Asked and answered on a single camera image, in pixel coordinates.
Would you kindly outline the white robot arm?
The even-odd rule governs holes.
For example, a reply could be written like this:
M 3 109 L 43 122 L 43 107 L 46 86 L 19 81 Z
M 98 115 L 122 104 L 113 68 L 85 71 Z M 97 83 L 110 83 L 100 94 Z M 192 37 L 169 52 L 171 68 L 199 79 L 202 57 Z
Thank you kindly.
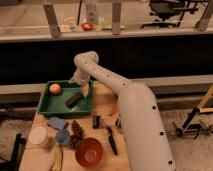
M 134 82 L 98 64 L 95 51 L 74 57 L 71 82 L 84 86 L 94 77 L 118 96 L 121 128 L 131 171 L 176 171 L 156 97 L 145 83 Z

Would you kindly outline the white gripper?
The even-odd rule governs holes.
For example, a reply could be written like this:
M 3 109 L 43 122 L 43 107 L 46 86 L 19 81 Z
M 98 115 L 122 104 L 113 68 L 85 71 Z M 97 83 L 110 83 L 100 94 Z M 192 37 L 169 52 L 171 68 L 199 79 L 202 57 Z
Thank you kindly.
M 83 97 L 87 97 L 89 93 L 89 80 L 90 75 L 87 72 L 77 68 L 69 82 L 80 85 Z

